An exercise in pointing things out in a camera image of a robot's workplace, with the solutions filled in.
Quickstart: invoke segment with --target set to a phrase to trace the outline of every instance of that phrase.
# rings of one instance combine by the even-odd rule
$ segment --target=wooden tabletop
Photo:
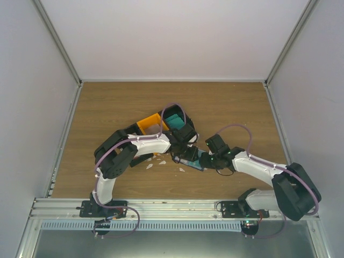
[[[252,130],[251,153],[285,163],[282,145],[261,83],[221,82],[104,82],[85,83],[56,178],[52,197],[88,198],[94,188],[94,150],[114,131],[180,103],[200,134],[197,146],[227,124]],[[241,128],[221,133],[232,148],[246,148]],[[244,173],[220,176],[175,164],[169,154],[128,168],[117,178],[114,198],[237,198],[249,188],[269,186]]]

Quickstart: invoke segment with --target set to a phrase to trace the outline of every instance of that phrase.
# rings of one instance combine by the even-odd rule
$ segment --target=robotic arm
[[[242,148],[230,149],[218,134],[206,140],[210,152],[202,153],[201,157],[198,157],[198,148],[192,145],[197,140],[197,133],[189,124],[185,124],[180,130],[165,131],[160,136],[157,134],[154,139],[152,135],[137,136],[118,130],[97,148],[96,163],[111,147],[126,139],[132,141],[122,144],[119,154],[112,151],[97,170],[99,179],[91,194],[94,209],[97,207],[96,195],[101,204],[105,205],[112,201],[112,190],[116,178],[128,166],[135,166],[136,159],[145,160],[147,154],[167,152],[170,152],[173,157],[178,156],[188,161],[199,159],[199,164],[203,168],[228,168],[233,172],[246,173],[272,186],[273,190],[269,191],[250,189],[238,198],[238,206],[243,216],[247,216],[252,210],[277,210],[291,220],[298,221],[314,207],[314,200],[309,191],[298,180],[279,168],[286,168],[296,174],[313,191],[317,200],[321,201],[319,191],[301,165],[297,163],[289,166],[274,164],[248,155]],[[110,215],[112,214],[100,214],[99,217]]]

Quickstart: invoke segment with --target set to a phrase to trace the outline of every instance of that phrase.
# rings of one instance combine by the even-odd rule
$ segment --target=orange bin
[[[155,114],[151,115],[150,117],[147,117],[141,121],[138,121],[137,125],[139,126],[141,132],[144,135],[146,135],[147,133],[145,132],[145,130],[150,128],[151,126],[158,125],[160,127],[160,120],[161,120],[160,115],[158,113],[155,113]],[[165,131],[168,130],[168,127],[164,123],[164,121],[162,122],[162,128]]]

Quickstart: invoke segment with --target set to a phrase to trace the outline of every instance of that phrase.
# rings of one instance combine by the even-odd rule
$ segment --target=white wall
[[[292,156],[322,194],[320,217],[343,257],[344,2],[322,0],[271,83]]]
[[[31,1],[0,1],[0,257],[43,197],[76,83]]]
[[[42,0],[83,80],[264,80],[307,0]]]

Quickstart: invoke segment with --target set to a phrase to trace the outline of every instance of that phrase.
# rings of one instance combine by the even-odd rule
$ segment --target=ventilation grille
[[[116,220],[110,229],[129,231],[134,229],[135,221]],[[92,230],[93,220],[44,220],[42,230]],[[137,230],[141,231],[235,231],[240,232],[239,221],[141,221]]]

